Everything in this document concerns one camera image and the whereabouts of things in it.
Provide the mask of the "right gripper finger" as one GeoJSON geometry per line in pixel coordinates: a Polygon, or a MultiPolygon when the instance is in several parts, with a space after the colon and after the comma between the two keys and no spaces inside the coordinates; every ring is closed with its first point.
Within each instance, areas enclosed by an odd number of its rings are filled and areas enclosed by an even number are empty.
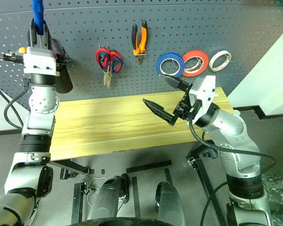
{"type": "Polygon", "coordinates": [[[162,78],[169,86],[174,89],[179,89],[183,92],[186,92],[191,88],[191,84],[170,75],[160,74],[160,78],[162,78]]]}
{"type": "Polygon", "coordinates": [[[175,124],[175,117],[168,113],[167,111],[164,110],[164,107],[158,105],[155,102],[152,102],[150,100],[147,99],[142,99],[144,104],[159,118],[165,120],[169,125],[174,126],[175,124]]]}

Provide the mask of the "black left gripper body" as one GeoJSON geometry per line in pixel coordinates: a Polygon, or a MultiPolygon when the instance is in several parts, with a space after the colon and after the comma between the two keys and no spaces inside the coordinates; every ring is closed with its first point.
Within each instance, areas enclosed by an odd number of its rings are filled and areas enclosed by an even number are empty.
{"type": "Polygon", "coordinates": [[[37,42],[37,43],[35,43],[35,44],[31,44],[31,43],[29,43],[28,45],[27,45],[27,47],[34,47],[34,48],[41,48],[41,49],[49,49],[49,50],[52,50],[52,47],[51,47],[51,44],[50,43],[45,43],[45,42],[42,42],[42,43],[40,43],[40,42],[37,42]]]}

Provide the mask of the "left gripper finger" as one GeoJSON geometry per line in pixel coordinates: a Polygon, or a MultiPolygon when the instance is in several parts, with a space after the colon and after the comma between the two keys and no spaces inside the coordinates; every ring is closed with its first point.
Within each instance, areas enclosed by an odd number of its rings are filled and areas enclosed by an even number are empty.
{"type": "Polygon", "coordinates": [[[50,32],[46,24],[46,21],[44,21],[44,24],[43,24],[43,41],[44,41],[44,44],[49,44],[50,42],[50,32]]]}
{"type": "Polygon", "coordinates": [[[34,19],[32,19],[29,26],[29,44],[37,44],[37,32],[35,28],[34,19]]]}

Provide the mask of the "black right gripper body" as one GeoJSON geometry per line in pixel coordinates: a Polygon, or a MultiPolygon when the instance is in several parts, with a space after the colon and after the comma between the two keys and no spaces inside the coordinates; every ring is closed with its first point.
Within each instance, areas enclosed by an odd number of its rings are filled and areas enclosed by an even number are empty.
{"type": "Polygon", "coordinates": [[[194,100],[194,103],[191,104],[189,91],[186,91],[181,101],[177,104],[176,108],[173,111],[173,121],[176,121],[178,118],[183,120],[195,119],[197,113],[202,106],[202,101],[199,99],[194,100]]]}

